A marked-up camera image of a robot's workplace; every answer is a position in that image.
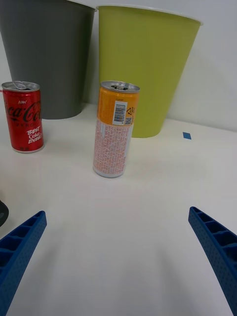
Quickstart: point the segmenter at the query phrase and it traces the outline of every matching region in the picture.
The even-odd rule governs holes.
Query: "coca-cola logo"
[[[19,118],[21,117],[25,123],[41,119],[40,101],[33,103],[28,108],[24,108],[24,106],[21,108],[15,108],[12,106],[7,107],[7,104],[5,103],[5,109],[7,116],[12,121],[20,121]]]

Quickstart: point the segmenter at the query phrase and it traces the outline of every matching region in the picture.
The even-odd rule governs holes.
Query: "red can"
[[[2,85],[11,145],[20,153],[32,153],[43,147],[40,86],[26,81]]]

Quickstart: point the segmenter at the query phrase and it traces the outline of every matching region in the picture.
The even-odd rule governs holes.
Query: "green trash bin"
[[[200,21],[160,10],[99,6],[100,81],[141,88],[133,137],[160,132]]]

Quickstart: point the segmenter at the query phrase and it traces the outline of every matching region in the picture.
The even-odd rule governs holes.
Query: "aluminum can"
[[[40,86],[26,81],[5,82],[2,93],[14,150],[33,153],[43,147]]]
[[[139,91],[138,86],[122,81],[101,83],[93,168],[103,177],[124,173]]]

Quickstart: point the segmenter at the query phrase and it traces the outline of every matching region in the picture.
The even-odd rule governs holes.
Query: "orange can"
[[[124,173],[139,91],[136,85],[122,81],[101,83],[93,168],[103,177]]]

